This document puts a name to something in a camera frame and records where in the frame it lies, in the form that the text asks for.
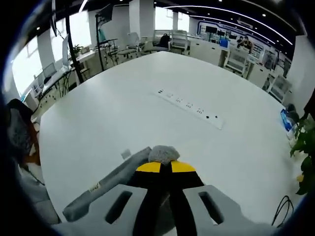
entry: white table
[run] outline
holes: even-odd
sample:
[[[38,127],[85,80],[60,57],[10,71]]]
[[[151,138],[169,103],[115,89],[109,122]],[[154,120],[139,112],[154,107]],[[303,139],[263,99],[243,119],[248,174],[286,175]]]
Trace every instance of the white table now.
[[[153,95],[157,89],[216,112],[223,129]],[[64,207],[121,164],[126,148],[169,145],[246,217],[271,223],[291,181],[282,108],[245,79],[194,58],[159,52],[125,62],[43,115],[40,157],[49,196],[64,221]]]

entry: led strip light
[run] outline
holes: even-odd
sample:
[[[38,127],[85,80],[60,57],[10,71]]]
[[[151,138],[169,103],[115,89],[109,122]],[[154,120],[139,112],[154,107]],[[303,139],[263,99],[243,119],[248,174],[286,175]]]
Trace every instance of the led strip light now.
[[[226,10],[226,9],[222,9],[222,8],[218,8],[218,7],[212,7],[212,6],[195,6],[195,5],[183,5],[183,6],[167,6],[164,8],[176,8],[176,7],[200,7],[200,8],[209,8],[209,9],[215,9],[215,10],[221,10],[221,11],[226,11],[226,12],[230,12],[230,13],[234,13],[243,17],[246,17],[248,19],[251,19],[253,21],[256,21],[257,23],[260,23],[261,25],[267,27],[268,29],[272,30],[273,32],[275,32],[277,35],[279,35],[281,38],[283,38],[285,41],[287,41],[290,45],[293,45],[286,37],[284,37],[282,34],[280,34],[279,32],[275,31],[273,28],[267,26],[266,24],[252,18],[246,15],[243,15],[241,13],[235,12],[235,11],[230,11],[230,10]]]
[[[233,22],[229,22],[229,21],[225,21],[225,20],[221,20],[221,19],[217,19],[217,18],[212,18],[212,17],[206,17],[206,16],[191,16],[191,17],[200,17],[200,18],[207,18],[207,19],[211,19],[211,20],[217,20],[217,21],[220,21],[220,22],[221,22],[221,21],[222,21],[222,22],[227,22],[227,23],[236,25],[236,26],[238,26],[238,27],[245,28],[245,29],[247,29],[247,30],[249,30],[249,31],[251,31],[251,32],[254,32],[254,33],[258,34],[259,36],[261,36],[261,37],[267,39],[268,41],[272,42],[273,44],[276,44],[274,41],[272,41],[271,39],[265,37],[264,35],[262,35],[262,34],[260,34],[260,33],[257,33],[257,32],[255,32],[255,31],[252,30],[252,29],[249,29],[249,28],[246,28],[246,27],[244,27],[244,26],[241,26],[241,25],[238,25],[238,24],[236,24],[236,23],[233,23]]]

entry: ceiling light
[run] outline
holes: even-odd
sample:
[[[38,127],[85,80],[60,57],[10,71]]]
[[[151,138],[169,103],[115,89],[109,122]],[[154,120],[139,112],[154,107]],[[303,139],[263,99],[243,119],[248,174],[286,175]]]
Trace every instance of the ceiling light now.
[[[165,8],[176,8],[176,7],[200,7],[200,8],[207,8],[207,9],[215,9],[215,10],[221,10],[221,11],[226,11],[226,12],[230,12],[230,13],[234,13],[237,14],[239,16],[243,16],[246,17],[248,19],[251,19],[252,21],[256,21],[257,23],[260,23],[261,25],[267,27],[268,29],[272,30],[273,32],[275,32],[277,35],[279,35],[280,37],[282,37],[285,41],[287,41],[290,45],[293,45],[287,38],[285,38],[283,35],[281,35],[279,32],[277,32],[276,30],[274,30],[273,28],[271,28],[270,26],[267,26],[266,24],[252,18],[246,15],[243,15],[241,13],[235,12],[235,11],[230,11],[230,10],[226,10],[226,9],[222,9],[222,8],[218,8],[218,7],[212,7],[212,6],[195,6],[195,5],[181,5],[181,6],[167,6]]]
[[[225,20],[222,20],[222,19],[212,18],[212,17],[205,17],[205,18],[207,18],[207,19],[212,19],[212,20],[216,20],[216,21],[227,22],[227,23],[230,23],[230,24],[232,24],[232,25],[235,25],[235,26],[244,28],[244,29],[246,29],[246,30],[248,30],[248,31],[254,32],[254,33],[256,33],[257,35],[259,35],[259,36],[261,36],[261,37],[267,39],[268,41],[272,42],[273,44],[276,44],[274,41],[272,41],[271,39],[267,38],[266,36],[264,36],[264,35],[262,35],[262,34],[260,34],[260,33],[257,33],[256,31],[254,31],[254,30],[252,30],[252,29],[249,29],[249,28],[246,28],[246,27],[244,27],[244,26],[238,25],[238,24],[236,24],[236,23],[233,23],[233,22],[230,22],[230,21],[225,21]]]
[[[81,11],[83,11],[83,8],[85,7],[85,4],[87,4],[87,1],[88,1],[88,0],[84,0],[84,1],[83,1],[82,5],[81,5],[81,7],[80,7],[79,13],[80,13]]]

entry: power strip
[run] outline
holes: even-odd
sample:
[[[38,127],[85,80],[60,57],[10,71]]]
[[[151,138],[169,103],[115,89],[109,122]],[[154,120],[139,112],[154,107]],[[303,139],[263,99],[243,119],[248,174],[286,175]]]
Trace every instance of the power strip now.
[[[224,122],[218,115],[212,114],[192,102],[185,101],[183,98],[176,96],[172,92],[159,89],[154,91],[154,95],[212,124],[217,129],[221,130],[223,127]]]

